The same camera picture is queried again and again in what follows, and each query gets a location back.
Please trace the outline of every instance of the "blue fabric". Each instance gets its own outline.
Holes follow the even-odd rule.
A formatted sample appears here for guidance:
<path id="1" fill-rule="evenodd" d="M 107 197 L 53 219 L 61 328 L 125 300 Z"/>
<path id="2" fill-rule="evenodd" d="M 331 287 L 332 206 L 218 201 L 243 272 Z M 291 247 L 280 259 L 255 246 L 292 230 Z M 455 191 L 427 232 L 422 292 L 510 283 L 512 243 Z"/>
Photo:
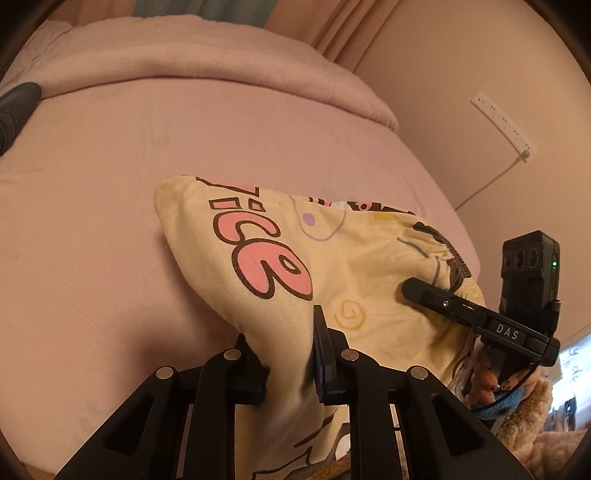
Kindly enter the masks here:
<path id="1" fill-rule="evenodd" d="M 519 401 L 523 396 L 523 390 L 523 387 L 518 388 L 506 399 L 504 399 L 501 403 L 495 405 L 494 407 L 487 408 L 486 410 L 477 412 L 476 416 L 481 420 L 496 420 L 501 415 L 508 415 L 513 413 L 519 406 Z M 507 395 L 506 391 L 496 392 L 495 401 L 497 401 L 499 398 L 502 398 L 505 395 Z M 473 405 L 472 408 L 478 408 L 481 406 L 483 406 L 483 404 Z"/>
<path id="2" fill-rule="evenodd" d="M 278 0 L 137 0 L 134 17 L 199 15 L 206 20 L 264 27 Z"/>

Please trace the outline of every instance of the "camera lens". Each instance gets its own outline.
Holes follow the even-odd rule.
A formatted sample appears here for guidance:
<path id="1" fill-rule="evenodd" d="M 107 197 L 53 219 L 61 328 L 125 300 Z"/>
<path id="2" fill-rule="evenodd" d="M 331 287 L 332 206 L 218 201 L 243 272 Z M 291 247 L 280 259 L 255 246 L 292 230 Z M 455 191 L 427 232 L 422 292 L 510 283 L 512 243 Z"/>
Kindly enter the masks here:
<path id="1" fill-rule="evenodd" d="M 538 264 L 538 249 L 532 248 L 527 254 L 527 264 L 530 268 L 534 268 Z"/>
<path id="2" fill-rule="evenodd" d="M 511 267 L 511 254 L 505 254 L 503 257 L 503 268 L 507 270 L 507 268 Z"/>
<path id="3" fill-rule="evenodd" d="M 521 270 L 523 265 L 525 264 L 525 252 L 522 249 L 519 249 L 515 253 L 515 268 L 517 270 Z"/>

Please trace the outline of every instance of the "pink blanket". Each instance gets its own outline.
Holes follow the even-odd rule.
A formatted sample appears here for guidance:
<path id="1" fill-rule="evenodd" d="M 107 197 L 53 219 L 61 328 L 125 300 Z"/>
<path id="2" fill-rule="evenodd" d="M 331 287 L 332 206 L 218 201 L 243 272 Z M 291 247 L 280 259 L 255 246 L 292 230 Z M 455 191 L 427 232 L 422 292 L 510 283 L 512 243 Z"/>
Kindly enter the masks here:
<path id="1" fill-rule="evenodd" d="M 304 43 L 255 27 L 194 15 L 121 17 L 64 29 L 37 48 L 43 47 L 0 94 L 22 82 L 40 84 L 44 98 L 50 98 L 154 77 L 231 80 L 323 102 L 398 129 L 394 114 L 359 78 Z"/>

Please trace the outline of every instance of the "yellow pillowcase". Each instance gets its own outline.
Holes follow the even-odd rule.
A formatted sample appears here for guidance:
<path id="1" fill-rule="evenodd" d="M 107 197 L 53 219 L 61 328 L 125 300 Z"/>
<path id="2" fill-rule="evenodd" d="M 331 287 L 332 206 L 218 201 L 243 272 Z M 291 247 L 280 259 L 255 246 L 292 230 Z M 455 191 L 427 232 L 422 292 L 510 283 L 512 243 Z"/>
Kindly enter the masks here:
<path id="1" fill-rule="evenodd" d="M 314 304 L 351 348 L 390 368 L 423 365 L 445 384 L 471 346 L 469 330 L 402 297 L 418 277 L 484 305 L 457 252 L 411 212 L 189 176 L 164 180 L 154 203 L 186 280 L 271 367 L 265 403 L 236 410 L 238 480 L 325 460 L 348 421 L 316 396 Z"/>

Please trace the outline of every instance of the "gray curtain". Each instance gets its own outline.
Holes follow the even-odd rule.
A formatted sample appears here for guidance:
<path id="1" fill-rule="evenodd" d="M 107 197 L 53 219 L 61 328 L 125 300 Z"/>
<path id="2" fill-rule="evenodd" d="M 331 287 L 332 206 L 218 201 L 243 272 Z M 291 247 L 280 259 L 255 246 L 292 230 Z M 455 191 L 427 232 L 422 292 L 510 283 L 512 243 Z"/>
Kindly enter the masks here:
<path id="1" fill-rule="evenodd" d="M 278 0 L 137 0 L 134 17 L 199 15 L 206 20 L 264 27 Z"/>

